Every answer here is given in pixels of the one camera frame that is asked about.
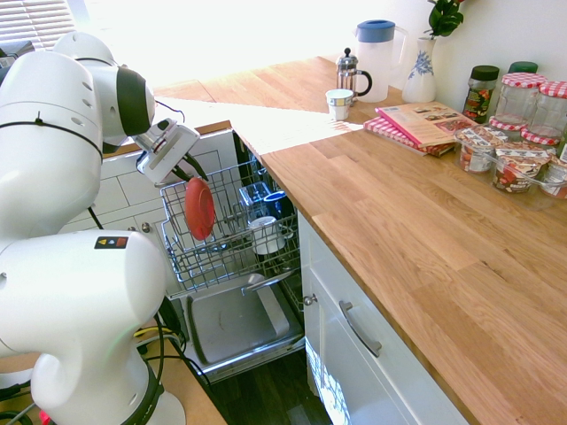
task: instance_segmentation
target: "dishwasher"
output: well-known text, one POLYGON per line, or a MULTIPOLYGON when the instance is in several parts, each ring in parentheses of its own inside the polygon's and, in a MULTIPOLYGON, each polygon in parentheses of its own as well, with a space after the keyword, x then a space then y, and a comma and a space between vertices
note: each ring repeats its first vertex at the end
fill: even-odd
POLYGON ((168 297, 188 337, 185 356, 212 383, 305 345, 297 212, 293 208, 274 222, 278 232, 272 235, 250 228, 265 214, 256 202, 261 194, 254 199, 256 188, 279 188, 252 154, 247 159, 207 175, 215 220, 204 241, 191 234, 185 219, 186 182, 161 189, 162 233, 178 282, 168 297), (261 246, 273 237, 282 247, 262 255, 261 246))

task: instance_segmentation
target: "french press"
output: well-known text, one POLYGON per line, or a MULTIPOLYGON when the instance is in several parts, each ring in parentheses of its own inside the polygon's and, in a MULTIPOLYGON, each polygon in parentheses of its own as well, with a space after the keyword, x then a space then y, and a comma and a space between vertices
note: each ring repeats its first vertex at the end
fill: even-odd
POLYGON ((337 59, 337 89, 349 89, 354 92, 355 96, 364 96, 372 89, 372 77, 370 77, 370 74, 366 71, 356 69, 358 59, 356 56, 349 56, 350 54, 351 50, 347 47, 345 49, 345 55, 337 59), (369 86, 361 93, 354 91, 355 75, 364 75, 369 81, 369 86))

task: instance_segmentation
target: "floor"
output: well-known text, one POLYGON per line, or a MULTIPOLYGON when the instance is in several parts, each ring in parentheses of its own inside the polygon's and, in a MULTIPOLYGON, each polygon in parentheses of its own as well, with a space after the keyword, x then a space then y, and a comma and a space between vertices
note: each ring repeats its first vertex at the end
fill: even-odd
POLYGON ((331 425, 307 384, 306 362, 294 352, 211 388, 234 425, 331 425))

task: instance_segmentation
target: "floral vase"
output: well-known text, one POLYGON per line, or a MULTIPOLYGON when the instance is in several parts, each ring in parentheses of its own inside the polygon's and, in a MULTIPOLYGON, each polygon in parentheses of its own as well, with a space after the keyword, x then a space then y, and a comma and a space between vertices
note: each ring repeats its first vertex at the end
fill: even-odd
POLYGON ((436 39, 422 37, 417 39, 416 64, 411 68, 401 98, 409 104, 430 102, 435 99, 435 76, 433 74, 432 54, 436 39))

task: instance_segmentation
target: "dishwasher rack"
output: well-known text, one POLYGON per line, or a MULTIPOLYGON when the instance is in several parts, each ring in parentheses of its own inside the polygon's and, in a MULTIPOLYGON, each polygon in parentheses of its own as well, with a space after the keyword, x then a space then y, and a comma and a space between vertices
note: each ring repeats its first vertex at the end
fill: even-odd
MULTIPOLYGON (((193 237, 187 226, 184 212, 186 182, 161 190, 167 218, 161 225, 165 248, 179 282, 179 290, 168 294, 171 299, 257 273, 265 280, 254 282, 251 289, 255 290, 277 282, 285 283, 286 278, 300 270, 296 212, 260 230, 249 228, 239 189, 266 180, 265 169, 259 170, 257 164, 252 160, 207 175, 207 184, 214 199, 215 219, 213 232, 205 241, 193 237), (272 243, 273 246, 276 238, 279 238, 278 246, 284 240, 281 249, 267 255, 257 253, 267 251, 266 244, 272 243)), ((286 292, 302 311, 300 294, 289 288, 286 292)))

